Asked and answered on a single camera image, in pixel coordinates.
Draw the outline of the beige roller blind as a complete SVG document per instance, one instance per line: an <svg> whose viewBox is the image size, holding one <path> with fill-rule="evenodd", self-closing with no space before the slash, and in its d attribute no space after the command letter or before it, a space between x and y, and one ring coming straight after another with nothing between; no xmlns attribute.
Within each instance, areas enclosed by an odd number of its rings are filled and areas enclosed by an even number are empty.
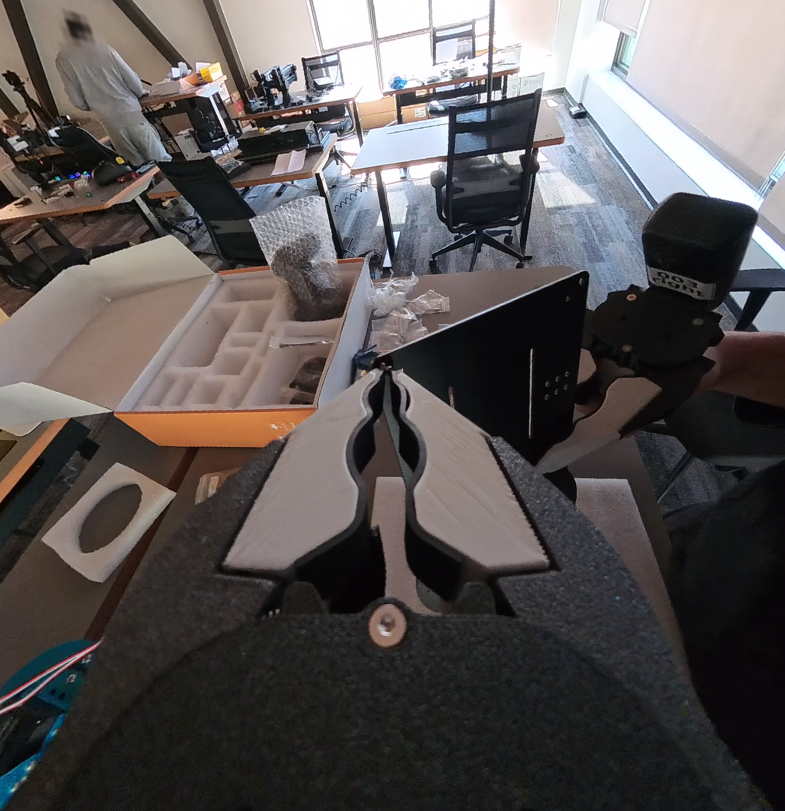
<svg viewBox="0 0 785 811"><path fill-rule="evenodd" d="M759 188L785 152L785 1L650 2L628 83Z"/></svg>

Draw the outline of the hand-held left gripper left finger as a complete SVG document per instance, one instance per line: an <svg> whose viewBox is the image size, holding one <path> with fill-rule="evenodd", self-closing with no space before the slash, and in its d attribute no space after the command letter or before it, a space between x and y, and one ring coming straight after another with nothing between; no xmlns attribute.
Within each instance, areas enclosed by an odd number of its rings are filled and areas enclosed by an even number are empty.
<svg viewBox="0 0 785 811"><path fill-rule="evenodd" d="M286 443L223 562L226 571L289 575L367 520L355 451L373 445L373 370L286 436Z"/></svg>

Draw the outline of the black mesh office chair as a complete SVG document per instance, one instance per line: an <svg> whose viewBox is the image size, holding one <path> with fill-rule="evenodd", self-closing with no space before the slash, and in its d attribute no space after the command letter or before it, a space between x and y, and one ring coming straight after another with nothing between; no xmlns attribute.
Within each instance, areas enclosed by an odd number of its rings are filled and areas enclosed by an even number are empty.
<svg viewBox="0 0 785 811"><path fill-rule="evenodd" d="M518 261L527 253L529 218L540 164L534 137L542 91L453 108L448 115L448 157L444 168L431 173L438 218L454 234L452 243L431 255L437 258L473 246L469 270L486 245Z"/></svg>

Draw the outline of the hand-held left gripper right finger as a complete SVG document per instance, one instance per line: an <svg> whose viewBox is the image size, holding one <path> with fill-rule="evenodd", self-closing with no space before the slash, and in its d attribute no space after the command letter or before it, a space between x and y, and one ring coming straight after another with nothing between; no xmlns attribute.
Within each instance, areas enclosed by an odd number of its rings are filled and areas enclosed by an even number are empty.
<svg viewBox="0 0 785 811"><path fill-rule="evenodd" d="M406 484L407 556L417 575L544 572L550 561L488 435L402 371L401 437L417 461Z"/></svg>

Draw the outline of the bubble wrapped part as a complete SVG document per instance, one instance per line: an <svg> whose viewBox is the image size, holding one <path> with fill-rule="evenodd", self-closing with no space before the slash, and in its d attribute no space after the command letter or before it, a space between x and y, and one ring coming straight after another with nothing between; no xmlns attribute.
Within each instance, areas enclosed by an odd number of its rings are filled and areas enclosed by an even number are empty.
<svg viewBox="0 0 785 811"><path fill-rule="evenodd" d="M250 219L269 268L286 283L297 321L335 319L346 306L328 211L324 199L308 196Z"/></svg>

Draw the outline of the white foam sheet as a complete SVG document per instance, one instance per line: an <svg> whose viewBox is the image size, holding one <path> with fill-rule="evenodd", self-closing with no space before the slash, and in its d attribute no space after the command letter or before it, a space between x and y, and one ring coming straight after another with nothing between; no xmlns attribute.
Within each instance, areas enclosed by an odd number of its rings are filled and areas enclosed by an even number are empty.
<svg viewBox="0 0 785 811"><path fill-rule="evenodd" d="M641 588L673 646L681 634L664 576L641 513L625 479L578 479L576 505L610 542ZM371 527L379 531L384 553L384 596L398 599L423 615L435 612L418 596L406 561L406 485L402 477L376 480Z"/></svg>

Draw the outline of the person's right forearm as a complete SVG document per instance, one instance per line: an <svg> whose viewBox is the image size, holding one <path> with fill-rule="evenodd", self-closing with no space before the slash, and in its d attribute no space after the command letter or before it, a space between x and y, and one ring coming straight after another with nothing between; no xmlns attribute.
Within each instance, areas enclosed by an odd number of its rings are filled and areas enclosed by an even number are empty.
<svg viewBox="0 0 785 811"><path fill-rule="evenodd" d="M725 332L705 353L714 365L700 392L717 391L785 409L785 332Z"/></svg>

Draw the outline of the small bag labelled M2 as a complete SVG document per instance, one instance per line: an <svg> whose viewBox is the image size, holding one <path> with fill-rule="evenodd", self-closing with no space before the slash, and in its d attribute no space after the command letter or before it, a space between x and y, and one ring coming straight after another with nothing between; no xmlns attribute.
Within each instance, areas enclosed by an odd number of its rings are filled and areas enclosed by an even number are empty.
<svg viewBox="0 0 785 811"><path fill-rule="evenodd" d="M422 285L418 276L379 280L368 295L371 319L367 349L387 354L428 335L423 317L448 313L450 299Z"/></svg>

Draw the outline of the person's black clothing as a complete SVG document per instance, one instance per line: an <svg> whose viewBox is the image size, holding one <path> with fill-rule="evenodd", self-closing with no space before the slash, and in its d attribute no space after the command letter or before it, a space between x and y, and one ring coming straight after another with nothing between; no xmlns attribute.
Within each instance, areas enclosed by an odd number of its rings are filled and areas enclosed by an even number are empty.
<svg viewBox="0 0 785 811"><path fill-rule="evenodd" d="M668 590L692 681L734 757L785 809L785 461L668 518Z"/></svg>

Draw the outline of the white foam insert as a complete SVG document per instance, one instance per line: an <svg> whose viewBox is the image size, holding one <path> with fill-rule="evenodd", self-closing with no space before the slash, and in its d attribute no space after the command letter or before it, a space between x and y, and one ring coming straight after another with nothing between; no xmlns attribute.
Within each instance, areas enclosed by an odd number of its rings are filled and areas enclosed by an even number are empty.
<svg viewBox="0 0 785 811"><path fill-rule="evenodd" d="M110 543L93 552L84 552L79 535L85 520L106 496L127 486L136 486L141 492L134 517ZM87 580L102 583L124 562L174 497L174 491L125 465L115 463L47 531L42 542Z"/></svg>

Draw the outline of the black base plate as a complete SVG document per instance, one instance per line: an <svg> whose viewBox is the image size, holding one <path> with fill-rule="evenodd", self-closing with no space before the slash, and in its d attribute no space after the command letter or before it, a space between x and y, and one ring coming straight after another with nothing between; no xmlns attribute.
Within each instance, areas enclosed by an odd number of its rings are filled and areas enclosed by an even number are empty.
<svg viewBox="0 0 785 811"><path fill-rule="evenodd" d="M568 267L424 276L448 296L388 360L531 465L572 432L590 276Z"/></svg>

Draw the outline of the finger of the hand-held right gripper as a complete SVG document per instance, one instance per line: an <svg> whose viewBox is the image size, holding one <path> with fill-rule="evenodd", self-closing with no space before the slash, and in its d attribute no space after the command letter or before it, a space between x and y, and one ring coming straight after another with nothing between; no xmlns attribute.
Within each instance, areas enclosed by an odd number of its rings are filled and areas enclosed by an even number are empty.
<svg viewBox="0 0 785 811"><path fill-rule="evenodd" d="M536 463L540 474L559 471L621 439L621 431L662 392L644 377L619 377L608 387L597 411L574 423L571 435Z"/></svg>

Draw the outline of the grey table orange edge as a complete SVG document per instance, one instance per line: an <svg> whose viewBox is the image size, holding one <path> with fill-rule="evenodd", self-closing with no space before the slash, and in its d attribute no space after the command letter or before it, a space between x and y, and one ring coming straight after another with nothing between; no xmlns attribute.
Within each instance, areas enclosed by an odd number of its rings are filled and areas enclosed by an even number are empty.
<svg viewBox="0 0 785 811"><path fill-rule="evenodd" d="M557 114L560 107L550 106L550 99L540 101L539 115L536 126L534 142L528 145L527 151L536 153L545 147L561 145L565 141L565 133L560 126ZM398 246L400 232L394 232L387 195L381 173L386 169L402 169L410 166L447 161L449 138L448 119L431 119L430 121L414 122L409 124L395 124L371 130L364 139L357 159L351 169L351 174L372 174L376 178L379 208L384 224L384 234L387 253L384 257L384 270L391 269ZM499 153L514 152L517 147L502 144L480 148L471 155L495 155ZM521 223L520 247L529 250L528 229L529 209Z"/></svg>

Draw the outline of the large window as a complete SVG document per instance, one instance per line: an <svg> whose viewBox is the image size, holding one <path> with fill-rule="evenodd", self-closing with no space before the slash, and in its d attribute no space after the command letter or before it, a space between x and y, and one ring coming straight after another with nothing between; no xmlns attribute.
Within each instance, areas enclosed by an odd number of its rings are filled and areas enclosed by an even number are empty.
<svg viewBox="0 0 785 811"><path fill-rule="evenodd" d="M323 52L337 52L347 84L377 97L392 76L419 76L434 61L433 27L473 20L488 33L488 2L312 1L308 2Z"/></svg>

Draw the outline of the orange and white cardboard box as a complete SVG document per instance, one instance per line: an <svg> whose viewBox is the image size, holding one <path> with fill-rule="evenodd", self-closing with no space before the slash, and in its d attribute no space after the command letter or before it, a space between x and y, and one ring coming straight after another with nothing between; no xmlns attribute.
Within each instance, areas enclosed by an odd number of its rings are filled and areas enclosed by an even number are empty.
<svg viewBox="0 0 785 811"><path fill-rule="evenodd" d="M64 270L0 326L0 428L114 413L173 447L263 447L352 383L367 261L341 316L292 318L267 268L213 272L176 238Z"/></svg>

